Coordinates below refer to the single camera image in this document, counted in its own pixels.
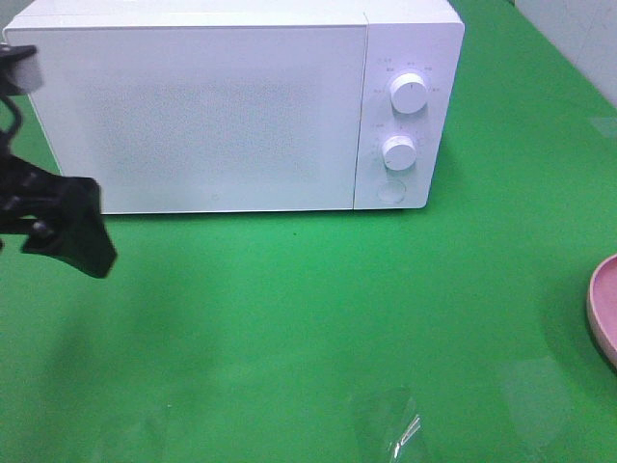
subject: white knob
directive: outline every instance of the white knob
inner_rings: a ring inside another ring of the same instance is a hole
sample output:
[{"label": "white knob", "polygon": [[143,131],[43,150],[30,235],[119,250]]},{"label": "white knob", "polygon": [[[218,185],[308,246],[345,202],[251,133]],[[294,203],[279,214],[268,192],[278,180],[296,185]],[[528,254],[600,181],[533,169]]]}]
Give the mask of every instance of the white knob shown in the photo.
[{"label": "white knob", "polygon": [[409,137],[392,137],[382,146],[382,155],[388,169],[404,171],[416,162],[416,147]]},{"label": "white knob", "polygon": [[399,75],[390,84],[389,97],[396,111],[403,114],[412,114],[424,107],[428,91],[422,77],[408,72]]}]

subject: green tablecloth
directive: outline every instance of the green tablecloth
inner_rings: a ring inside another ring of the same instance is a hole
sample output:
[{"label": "green tablecloth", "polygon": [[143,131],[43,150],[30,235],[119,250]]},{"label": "green tablecloth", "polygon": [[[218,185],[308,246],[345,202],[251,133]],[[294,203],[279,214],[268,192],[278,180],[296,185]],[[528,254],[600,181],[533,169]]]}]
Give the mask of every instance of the green tablecloth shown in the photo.
[{"label": "green tablecloth", "polygon": [[[110,217],[104,281],[7,238],[0,459],[388,461],[411,398],[432,461],[615,461],[584,308],[617,252],[617,114],[507,2],[455,7],[426,208]],[[53,167],[26,120],[15,153]]]}]

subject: microwave door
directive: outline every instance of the microwave door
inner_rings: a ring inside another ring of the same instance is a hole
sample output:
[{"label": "microwave door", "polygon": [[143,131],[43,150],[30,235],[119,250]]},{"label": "microwave door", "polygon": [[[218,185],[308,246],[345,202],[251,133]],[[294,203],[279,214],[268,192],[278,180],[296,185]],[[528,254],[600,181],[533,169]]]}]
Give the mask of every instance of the microwave door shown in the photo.
[{"label": "microwave door", "polygon": [[108,213],[353,207],[365,27],[15,31],[65,175]]}]

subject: pink bowl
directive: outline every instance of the pink bowl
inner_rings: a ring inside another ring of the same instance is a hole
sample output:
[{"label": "pink bowl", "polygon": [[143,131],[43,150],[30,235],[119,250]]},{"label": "pink bowl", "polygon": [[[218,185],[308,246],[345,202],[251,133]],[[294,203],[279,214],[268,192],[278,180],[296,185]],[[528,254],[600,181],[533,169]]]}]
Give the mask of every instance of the pink bowl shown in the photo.
[{"label": "pink bowl", "polygon": [[598,344],[617,367],[617,254],[598,265],[591,277],[587,316]]}]

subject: microwave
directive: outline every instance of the microwave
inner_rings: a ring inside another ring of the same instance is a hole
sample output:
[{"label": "microwave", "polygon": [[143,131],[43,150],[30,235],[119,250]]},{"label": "microwave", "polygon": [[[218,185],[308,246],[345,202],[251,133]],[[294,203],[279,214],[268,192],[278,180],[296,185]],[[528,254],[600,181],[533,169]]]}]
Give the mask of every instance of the microwave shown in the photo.
[{"label": "microwave", "polygon": [[120,214],[425,206],[464,29],[445,0],[36,0],[4,35]]}]

